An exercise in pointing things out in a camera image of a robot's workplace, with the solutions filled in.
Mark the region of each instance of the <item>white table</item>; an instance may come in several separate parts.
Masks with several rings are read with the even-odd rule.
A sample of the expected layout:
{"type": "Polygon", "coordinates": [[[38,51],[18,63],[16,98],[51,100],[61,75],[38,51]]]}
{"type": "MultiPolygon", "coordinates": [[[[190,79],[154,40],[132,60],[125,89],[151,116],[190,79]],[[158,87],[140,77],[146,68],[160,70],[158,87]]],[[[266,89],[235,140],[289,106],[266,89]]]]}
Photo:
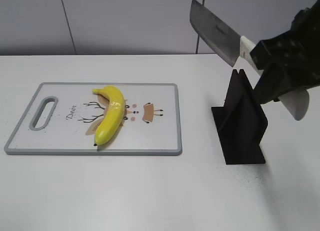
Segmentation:
{"type": "MultiPolygon", "coordinates": [[[[254,86],[258,75],[242,59],[254,86]]],[[[215,54],[0,57],[3,147],[41,82],[176,83],[180,156],[17,156],[0,151],[1,231],[318,231],[320,88],[295,121],[263,106],[267,164],[225,165],[211,106],[232,68],[215,54]]]]}

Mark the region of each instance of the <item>black knife holder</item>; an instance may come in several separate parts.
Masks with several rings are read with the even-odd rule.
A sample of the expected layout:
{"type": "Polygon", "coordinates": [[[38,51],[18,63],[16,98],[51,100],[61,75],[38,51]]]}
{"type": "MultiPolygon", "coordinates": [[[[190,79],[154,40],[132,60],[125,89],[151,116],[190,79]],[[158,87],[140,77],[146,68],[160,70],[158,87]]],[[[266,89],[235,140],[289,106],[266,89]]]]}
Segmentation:
{"type": "Polygon", "coordinates": [[[259,144],[268,120],[243,69],[232,71],[223,107],[211,111],[227,165],[266,163],[259,144]]]}

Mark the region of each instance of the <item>knife handle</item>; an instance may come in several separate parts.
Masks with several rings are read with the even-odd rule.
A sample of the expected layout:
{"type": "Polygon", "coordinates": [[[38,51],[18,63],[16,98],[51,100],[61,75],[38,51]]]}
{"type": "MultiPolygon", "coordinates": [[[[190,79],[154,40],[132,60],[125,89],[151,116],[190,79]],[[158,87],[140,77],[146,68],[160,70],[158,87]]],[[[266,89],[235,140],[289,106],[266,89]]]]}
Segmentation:
{"type": "MultiPolygon", "coordinates": [[[[240,57],[244,58],[261,76],[263,70],[257,69],[255,62],[250,55],[251,50],[253,50],[255,46],[256,45],[251,40],[245,36],[241,36],[240,57]]],[[[306,115],[310,101],[309,93],[306,89],[293,90],[279,96],[278,98],[295,120],[302,120],[306,115]]]]}

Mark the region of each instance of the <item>knife blade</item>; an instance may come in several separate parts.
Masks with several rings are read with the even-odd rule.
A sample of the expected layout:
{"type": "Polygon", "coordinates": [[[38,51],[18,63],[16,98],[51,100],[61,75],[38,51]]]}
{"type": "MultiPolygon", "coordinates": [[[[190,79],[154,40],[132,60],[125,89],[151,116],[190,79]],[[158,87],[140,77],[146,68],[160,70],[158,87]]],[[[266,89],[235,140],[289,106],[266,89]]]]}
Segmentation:
{"type": "MultiPolygon", "coordinates": [[[[241,56],[262,75],[263,70],[257,69],[250,56],[251,50],[256,46],[253,42],[239,35],[196,0],[192,0],[189,19],[203,41],[226,63],[233,67],[241,56]]],[[[278,98],[295,120],[299,121],[306,115],[310,100],[306,89],[294,90],[278,98]]]]}
{"type": "Polygon", "coordinates": [[[203,41],[230,66],[240,53],[240,35],[196,0],[192,0],[190,23],[203,41]]]}

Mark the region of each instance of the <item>banana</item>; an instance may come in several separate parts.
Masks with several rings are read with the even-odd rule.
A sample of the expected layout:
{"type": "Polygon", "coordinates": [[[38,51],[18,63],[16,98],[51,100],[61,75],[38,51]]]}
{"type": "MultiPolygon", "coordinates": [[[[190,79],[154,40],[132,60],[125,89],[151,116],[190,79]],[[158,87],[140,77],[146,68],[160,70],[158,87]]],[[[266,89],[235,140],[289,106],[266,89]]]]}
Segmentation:
{"type": "Polygon", "coordinates": [[[92,92],[109,100],[106,116],[95,132],[94,146],[99,146],[107,143],[119,128],[125,113],[125,99],[121,91],[114,86],[93,89],[92,92]]]}

